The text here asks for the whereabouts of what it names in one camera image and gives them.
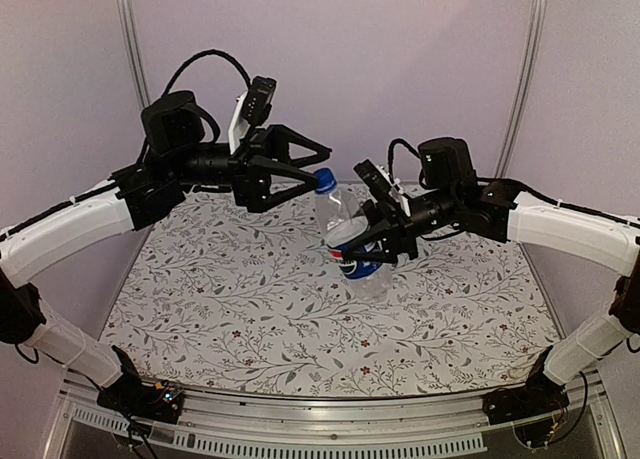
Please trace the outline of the Pepsi bottle with blue label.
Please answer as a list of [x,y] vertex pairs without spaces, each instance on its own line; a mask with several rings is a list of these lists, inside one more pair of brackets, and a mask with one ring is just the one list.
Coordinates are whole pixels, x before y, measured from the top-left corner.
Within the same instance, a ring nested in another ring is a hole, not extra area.
[[354,294],[372,301],[383,301],[391,289],[391,270],[387,264],[363,259],[345,259],[343,252],[352,247],[369,229],[356,195],[340,185],[330,168],[314,172],[315,213],[322,239],[332,260]]

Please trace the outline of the blue bottle cap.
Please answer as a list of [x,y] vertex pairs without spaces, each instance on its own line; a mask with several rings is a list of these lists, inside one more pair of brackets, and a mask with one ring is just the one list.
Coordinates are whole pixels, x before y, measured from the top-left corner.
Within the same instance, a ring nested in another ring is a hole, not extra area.
[[328,167],[323,167],[314,172],[318,184],[315,188],[315,192],[319,195],[327,194],[337,188],[337,180],[333,171]]

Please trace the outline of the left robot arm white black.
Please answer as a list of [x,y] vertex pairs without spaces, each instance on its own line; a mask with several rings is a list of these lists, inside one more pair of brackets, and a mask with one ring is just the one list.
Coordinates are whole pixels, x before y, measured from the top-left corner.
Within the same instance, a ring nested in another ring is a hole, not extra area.
[[98,342],[58,314],[34,278],[50,266],[105,239],[145,229],[190,192],[231,193],[252,213],[313,191],[309,167],[326,161],[328,147],[284,125],[268,125],[272,88],[250,87],[239,99],[227,132],[190,91],[162,95],[141,119],[147,151],[92,189],[1,233],[1,340],[24,345],[85,376],[101,407],[126,419],[174,424],[181,388],[148,384],[127,353]]

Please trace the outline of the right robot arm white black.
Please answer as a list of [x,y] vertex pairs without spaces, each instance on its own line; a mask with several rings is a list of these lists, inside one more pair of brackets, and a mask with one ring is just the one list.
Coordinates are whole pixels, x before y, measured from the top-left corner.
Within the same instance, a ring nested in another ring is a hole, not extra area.
[[639,221],[552,199],[507,178],[476,174],[461,138],[430,139],[413,149],[425,194],[406,195],[391,168],[365,160],[354,168],[372,197],[362,207],[364,233],[335,252],[338,259],[393,264],[418,255],[417,240],[442,227],[501,243],[543,246],[618,274],[611,305],[536,358],[523,385],[482,397],[492,425],[520,422],[569,406],[567,384],[639,332]]

